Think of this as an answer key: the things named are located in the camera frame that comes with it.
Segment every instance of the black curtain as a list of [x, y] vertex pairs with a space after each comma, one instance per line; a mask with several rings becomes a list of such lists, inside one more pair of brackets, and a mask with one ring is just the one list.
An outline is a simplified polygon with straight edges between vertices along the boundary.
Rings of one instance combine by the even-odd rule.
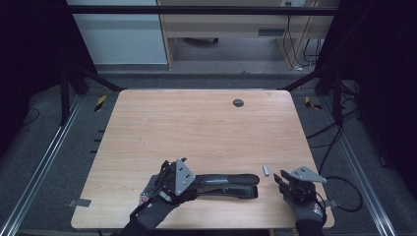
[[46, 4], [67, 2], [0, 1], [0, 156], [22, 126], [30, 97], [58, 85], [64, 66], [96, 73], [73, 16], [42, 10]]
[[[346, 0], [341, 4], [363, 2]], [[331, 53], [358, 20], [334, 19], [319, 67], [328, 63]], [[417, 199], [417, 1], [376, 0], [355, 29], [348, 46], [337, 57], [337, 69], [343, 79], [359, 85], [358, 105], [383, 164], [398, 171]], [[333, 78], [327, 78], [328, 86]]]

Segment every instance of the metal bracket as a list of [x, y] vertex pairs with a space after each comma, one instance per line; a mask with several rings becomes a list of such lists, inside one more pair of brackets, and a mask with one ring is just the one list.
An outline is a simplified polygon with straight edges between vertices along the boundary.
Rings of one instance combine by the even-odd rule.
[[316, 174], [311, 169], [307, 168], [307, 166], [301, 166], [300, 168], [291, 171], [289, 175], [302, 181], [320, 182], [324, 184], [328, 182], [326, 178]]
[[78, 200], [70, 200], [67, 206], [68, 207], [89, 207], [89, 204], [91, 204], [91, 200], [78, 199]]
[[175, 173], [175, 195], [180, 196], [196, 179], [182, 159], [177, 159]]
[[321, 201], [320, 204], [322, 204], [325, 207], [339, 207], [339, 204], [336, 200], [324, 200]]

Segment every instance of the black glove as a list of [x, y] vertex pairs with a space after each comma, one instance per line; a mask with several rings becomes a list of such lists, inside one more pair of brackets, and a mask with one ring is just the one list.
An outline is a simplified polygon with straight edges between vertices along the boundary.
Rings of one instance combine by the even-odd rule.
[[[154, 186], [156, 178], [157, 175], [150, 178], [145, 188], [146, 191]], [[141, 206], [141, 210], [138, 212], [137, 221], [146, 229], [153, 230], [169, 212], [179, 207], [180, 204], [194, 200], [197, 196], [197, 189], [195, 191], [185, 191], [174, 203], [167, 202], [159, 195], [150, 198], [141, 196], [144, 206]]]
[[295, 214], [295, 226], [300, 236], [322, 236], [323, 225], [327, 216], [322, 206], [317, 201], [310, 201], [305, 205], [296, 205], [288, 199], [284, 200], [291, 206]]

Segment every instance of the robotic hand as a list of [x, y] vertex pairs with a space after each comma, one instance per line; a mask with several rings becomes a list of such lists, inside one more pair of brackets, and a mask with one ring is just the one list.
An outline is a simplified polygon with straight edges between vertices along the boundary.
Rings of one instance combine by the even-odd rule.
[[178, 201], [169, 203], [162, 196], [149, 197], [149, 191], [152, 191], [158, 175], [152, 175], [141, 194], [141, 205], [137, 213], [137, 221], [148, 230], [153, 230], [163, 221], [169, 212], [179, 207], [181, 204], [192, 201], [197, 198], [197, 191], [184, 192]]
[[228, 196], [239, 199], [258, 197], [260, 179], [253, 174], [194, 175], [184, 164], [186, 158], [165, 161], [157, 175], [151, 176], [141, 193], [139, 206], [131, 213], [122, 236], [148, 235], [175, 208], [198, 196]]
[[299, 234], [322, 236], [327, 215], [325, 208], [316, 198], [316, 186], [313, 182], [325, 183], [327, 180], [305, 166], [291, 173], [281, 170], [281, 175], [289, 181], [288, 184], [276, 174], [274, 179], [279, 185], [279, 192], [295, 214], [295, 226]]
[[326, 222], [326, 213], [319, 203], [310, 201], [304, 205], [297, 205], [285, 197], [284, 200], [291, 206], [292, 211], [295, 214], [295, 227], [301, 236], [323, 235], [322, 228]]

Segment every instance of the small metal piece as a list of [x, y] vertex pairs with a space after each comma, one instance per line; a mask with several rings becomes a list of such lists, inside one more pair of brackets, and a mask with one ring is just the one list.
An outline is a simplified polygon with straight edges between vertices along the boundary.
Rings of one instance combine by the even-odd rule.
[[269, 170], [268, 170], [268, 167], [266, 165], [264, 165], [264, 174], [265, 174], [265, 176], [269, 176]]
[[68, 207], [89, 207], [91, 200], [78, 199], [70, 200], [67, 204]]
[[324, 202], [321, 201], [320, 204], [322, 204], [325, 207], [338, 207], [339, 206], [336, 200], [325, 200]]

